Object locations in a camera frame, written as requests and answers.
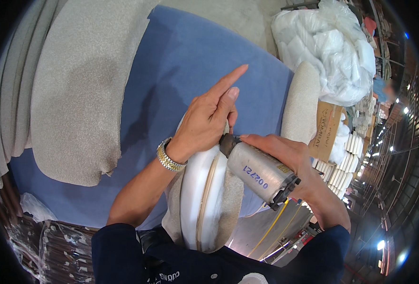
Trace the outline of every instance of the concrete floor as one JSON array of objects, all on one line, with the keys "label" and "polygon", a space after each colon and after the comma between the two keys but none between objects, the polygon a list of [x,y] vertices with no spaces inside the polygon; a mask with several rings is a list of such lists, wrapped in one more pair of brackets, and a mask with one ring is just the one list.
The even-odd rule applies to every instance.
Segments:
[{"label": "concrete floor", "polygon": [[[212,20],[278,57],[271,31],[273,16],[281,11],[281,7],[304,1],[163,0],[161,4]],[[249,218],[240,218],[227,245],[253,259],[267,256],[276,247],[278,240],[294,235],[307,225],[311,217],[306,207],[297,206],[293,201],[289,202],[282,213],[281,209],[282,207],[277,212],[269,209]],[[271,227],[279,214],[276,223]]]}]

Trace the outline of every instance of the two-tone watch band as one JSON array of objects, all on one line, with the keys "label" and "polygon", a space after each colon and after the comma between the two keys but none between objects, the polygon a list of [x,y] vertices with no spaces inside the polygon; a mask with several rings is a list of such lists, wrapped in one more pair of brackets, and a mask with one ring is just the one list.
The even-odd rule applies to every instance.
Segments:
[{"label": "two-tone watch band", "polygon": [[165,139],[164,141],[162,141],[161,144],[159,144],[159,146],[157,146],[156,155],[160,163],[165,168],[172,170],[174,172],[179,172],[186,167],[187,162],[185,164],[179,164],[167,156],[167,154],[165,153],[165,148],[167,147],[167,144],[170,142],[170,140],[172,140],[171,137]]}]

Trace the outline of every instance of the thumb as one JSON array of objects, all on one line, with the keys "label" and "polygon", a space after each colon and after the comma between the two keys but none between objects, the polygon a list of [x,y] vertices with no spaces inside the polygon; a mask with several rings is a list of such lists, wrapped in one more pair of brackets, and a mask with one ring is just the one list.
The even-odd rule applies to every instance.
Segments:
[{"label": "thumb", "polygon": [[214,112],[214,116],[218,119],[225,121],[230,113],[230,110],[233,108],[240,89],[237,87],[231,87],[228,89],[220,98],[217,104],[217,109]]}]

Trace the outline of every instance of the navy shirt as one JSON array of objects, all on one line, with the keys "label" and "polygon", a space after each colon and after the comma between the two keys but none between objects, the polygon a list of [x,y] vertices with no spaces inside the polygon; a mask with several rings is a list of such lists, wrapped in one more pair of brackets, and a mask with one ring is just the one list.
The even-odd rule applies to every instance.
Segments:
[{"label": "navy shirt", "polygon": [[[337,225],[318,234],[298,255],[280,268],[247,258],[228,247],[201,253],[173,243],[142,252],[135,228],[112,224],[92,238],[96,283],[238,283],[251,272],[263,274],[269,284],[338,283],[348,250],[349,232]],[[145,258],[163,262],[145,267]]]}]

